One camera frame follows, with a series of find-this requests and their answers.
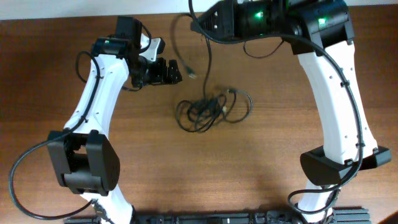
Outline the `black cable double coil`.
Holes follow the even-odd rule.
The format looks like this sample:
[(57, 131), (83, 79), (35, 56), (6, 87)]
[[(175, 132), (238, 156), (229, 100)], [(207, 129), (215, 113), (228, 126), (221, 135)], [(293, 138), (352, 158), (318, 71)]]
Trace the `black cable double coil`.
[[(176, 106), (175, 120), (178, 126), (188, 133), (204, 133), (225, 120), (226, 102), (227, 97), (223, 93), (196, 101), (182, 100)], [(187, 116), (192, 125), (190, 128), (182, 124), (183, 115)]]

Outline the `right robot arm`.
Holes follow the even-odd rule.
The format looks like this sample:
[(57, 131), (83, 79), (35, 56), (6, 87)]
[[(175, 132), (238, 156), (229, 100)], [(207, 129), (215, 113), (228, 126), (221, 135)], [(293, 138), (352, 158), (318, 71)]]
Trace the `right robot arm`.
[(354, 30), (344, 1), (219, 1), (192, 30), (219, 44), (279, 37), (290, 44), (310, 82), (323, 144), (304, 152), (307, 185), (291, 202), (292, 223), (369, 223), (363, 208), (335, 208), (340, 190), (362, 170), (391, 160), (364, 114), (354, 66)]

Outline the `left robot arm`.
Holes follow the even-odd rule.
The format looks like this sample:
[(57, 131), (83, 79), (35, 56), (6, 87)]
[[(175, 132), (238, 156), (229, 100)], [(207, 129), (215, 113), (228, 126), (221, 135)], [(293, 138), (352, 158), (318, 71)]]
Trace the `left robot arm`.
[(63, 131), (49, 133), (47, 149), (58, 183), (81, 195), (102, 223), (133, 223), (134, 207), (119, 185), (120, 161), (109, 142), (109, 126), (127, 79), (132, 90), (182, 81), (176, 60), (160, 57), (165, 43), (143, 35), (141, 21), (119, 16), (113, 35), (100, 37), (88, 56), (91, 68), (74, 114)]

